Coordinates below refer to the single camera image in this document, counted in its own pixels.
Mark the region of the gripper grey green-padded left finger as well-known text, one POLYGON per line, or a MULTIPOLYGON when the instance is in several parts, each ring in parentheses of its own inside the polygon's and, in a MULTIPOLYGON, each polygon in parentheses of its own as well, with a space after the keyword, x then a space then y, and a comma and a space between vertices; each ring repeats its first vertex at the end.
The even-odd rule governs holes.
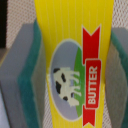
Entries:
POLYGON ((45 56, 37 22, 24 24, 0 66, 0 88, 11 128, 42 128, 45 56))

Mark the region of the gripper grey green-padded right finger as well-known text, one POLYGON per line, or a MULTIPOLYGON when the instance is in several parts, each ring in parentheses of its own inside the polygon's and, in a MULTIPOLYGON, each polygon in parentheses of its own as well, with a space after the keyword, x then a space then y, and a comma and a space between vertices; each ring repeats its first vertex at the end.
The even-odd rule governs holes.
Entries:
POLYGON ((125 28, 112 29, 105 78, 111 128, 128 128, 128 30, 125 28))

